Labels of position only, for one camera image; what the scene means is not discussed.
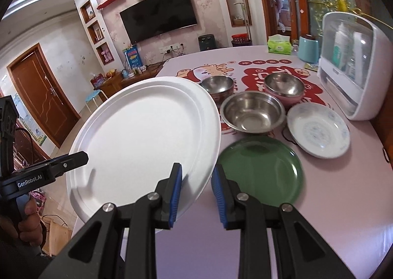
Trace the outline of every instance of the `floor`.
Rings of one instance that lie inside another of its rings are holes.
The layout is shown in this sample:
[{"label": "floor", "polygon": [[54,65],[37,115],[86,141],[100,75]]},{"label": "floor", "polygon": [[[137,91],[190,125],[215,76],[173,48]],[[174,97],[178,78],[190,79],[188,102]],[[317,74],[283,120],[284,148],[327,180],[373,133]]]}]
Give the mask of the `floor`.
[{"label": "floor", "polygon": [[[96,98],[96,101],[98,105],[102,103],[99,98]],[[92,109],[92,111],[94,111],[96,108],[94,104],[91,105],[90,103],[89,107]],[[84,107],[79,115],[81,116],[80,120],[71,130],[70,134],[67,136],[61,147],[59,149],[55,148],[54,152],[50,156],[51,158],[69,153],[72,143],[78,135],[78,132],[90,117],[90,112],[87,107]],[[43,189],[46,193],[46,202],[42,215],[57,215],[51,216],[51,218],[53,218],[53,220],[60,225],[65,223],[70,229],[73,229],[77,215],[72,208],[67,195],[66,175],[64,174],[63,176],[57,178],[54,183],[43,187]]]}]

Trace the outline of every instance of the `silver screw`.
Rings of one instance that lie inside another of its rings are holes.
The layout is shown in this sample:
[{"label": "silver screw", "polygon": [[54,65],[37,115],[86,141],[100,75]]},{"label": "silver screw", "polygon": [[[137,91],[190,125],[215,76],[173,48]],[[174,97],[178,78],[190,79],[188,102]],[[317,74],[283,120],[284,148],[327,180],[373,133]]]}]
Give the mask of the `silver screw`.
[{"label": "silver screw", "polygon": [[110,202],[107,202],[106,204],[104,204],[102,206],[102,210],[104,210],[105,212],[110,212],[110,211],[112,211],[114,209],[115,209],[115,205],[110,203]]},{"label": "silver screw", "polygon": [[156,192],[151,192],[150,194],[147,195],[147,198],[149,200],[157,200],[158,198],[160,198],[160,194]]},{"label": "silver screw", "polygon": [[283,204],[283,205],[281,206],[281,209],[282,209],[284,212],[291,212],[291,211],[293,210],[293,207],[292,207],[291,204]]},{"label": "silver screw", "polygon": [[248,200],[248,194],[244,193],[244,192],[240,192],[236,195],[236,198],[245,202],[246,200]]}]

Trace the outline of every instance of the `white plate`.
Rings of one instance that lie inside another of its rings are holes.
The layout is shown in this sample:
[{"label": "white plate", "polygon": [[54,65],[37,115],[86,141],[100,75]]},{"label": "white plate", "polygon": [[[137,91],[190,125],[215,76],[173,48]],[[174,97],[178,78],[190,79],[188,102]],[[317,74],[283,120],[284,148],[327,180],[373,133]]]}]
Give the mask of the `white plate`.
[{"label": "white plate", "polygon": [[71,147],[89,156],[87,165],[66,174],[72,207],[86,222],[106,202],[133,203],[179,162],[179,218],[206,186],[220,141],[217,106],[201,86],[177,77],[131,85],[90,116]]},{"label": "white plate", "polygon": [[318,158],[337,158],[349,148],[348,126],[330,108],[318,103],[300,103],[287,114],[288,128],[309,154]]}]

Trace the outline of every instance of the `green tissue pack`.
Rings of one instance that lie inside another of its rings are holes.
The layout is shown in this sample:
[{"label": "green tissue pack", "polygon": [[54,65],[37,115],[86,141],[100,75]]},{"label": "green tissue pack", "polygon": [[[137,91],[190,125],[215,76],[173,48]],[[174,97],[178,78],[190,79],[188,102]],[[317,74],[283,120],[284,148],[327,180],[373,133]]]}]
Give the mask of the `green tissue pack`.
[{"label": "green tissue pack", "polygon": [[292,52],[292,45],[289,38],[289,36],[282,36],[280,34],[269,36],[269,53],[290,55]]}]

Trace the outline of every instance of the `finger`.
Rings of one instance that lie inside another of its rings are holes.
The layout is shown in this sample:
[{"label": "finger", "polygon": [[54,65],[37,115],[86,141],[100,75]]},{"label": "finger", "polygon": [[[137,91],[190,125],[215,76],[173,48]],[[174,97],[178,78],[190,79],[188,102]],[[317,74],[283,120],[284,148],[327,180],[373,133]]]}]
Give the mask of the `finger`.
[{"label": "finger", "polygon": [[31,214],[26,220],[23,220],[18,224],[18,228],[21,232],[32,231],[38,226],[41,226],[40,221],[40,216],[37,213]]},{"label": "finger", "polygon": [[42,229],[41,227],[37,227],[33,231],[23,232],[19,235],[22,241],[32,242],[34,244],[42,242]]},{"label": "finger", "polygon": [[18,238],[18,232],[16,231],[11,219],[5,216],[0,216],[0,227],[11,237]]},{"label": "finger", "polygon": [[37,203],[34,197],[31,197],[25,206],[25,214],[28,216],[37,212]]}]

